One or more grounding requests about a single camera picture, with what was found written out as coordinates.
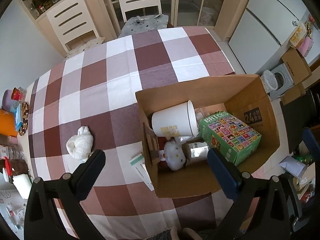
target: checkered tablecloth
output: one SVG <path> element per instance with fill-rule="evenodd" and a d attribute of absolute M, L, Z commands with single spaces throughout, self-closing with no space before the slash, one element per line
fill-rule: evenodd
<path fill-rule="evenodd" d="M 68 59 L 34 83 L 28 131 L 35 177 L 58 179 L 77 168 L 80 162 L 68 154 L 66 142 L 85 125 L 94 137 L 92 150 L 106 153 L 106 165 L 81 205 L 105 238 L 145 238 L 172 225 L 215 226 L 230 207 L 221 191 L 158 198 L 131 168 L 129 161 L 142 151 L 135 92 L 230 73 L 204 27 L 138 33 Z M 214 206 L 215 199 L 223 202 Z M 73 234 L 63 208 L 58 210 Z"/>

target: refrigerator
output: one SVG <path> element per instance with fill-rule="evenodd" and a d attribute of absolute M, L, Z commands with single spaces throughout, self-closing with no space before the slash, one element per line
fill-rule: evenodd
<path fill-rule="evenodd" d="M 306 12 L 302 0 L 249 0 L 229 41 L 247 74 L 276 67 Z"/>

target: white plush animal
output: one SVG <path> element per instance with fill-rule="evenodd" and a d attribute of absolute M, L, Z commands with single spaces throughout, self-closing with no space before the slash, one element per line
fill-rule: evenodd
<path fill-rule="evenodd" d="M 181 145 L 171 140 L 164 145 L 165 161 L 173 171 L 180 170 L 186 162 L 186 157 L 182 151 Z"/>
<path fill-rule="evenodd" d="M 87 160 L 91 152 L 93 136 L 87 126 L 81 126 L 78 134 L 67 141 L 68 153 L 77 160 Z"/>

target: plush toy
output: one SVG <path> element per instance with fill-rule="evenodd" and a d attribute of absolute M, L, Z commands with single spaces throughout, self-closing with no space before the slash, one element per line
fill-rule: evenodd
<path fill-rule="evenodd" d="M 174 139 L 164 145 L 165 161 L 173 171 L 180 170 L 186 162 L 186 157 L 182 151 L 181 145 Z"/>

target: glass cabinet door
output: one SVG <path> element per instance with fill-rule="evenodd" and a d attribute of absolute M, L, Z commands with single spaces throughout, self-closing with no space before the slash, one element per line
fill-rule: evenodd
<path fill-rule="evenodd" d="M 175 0 L 174 26 L 204 25 L 214 27 L 223 0 Z"/>

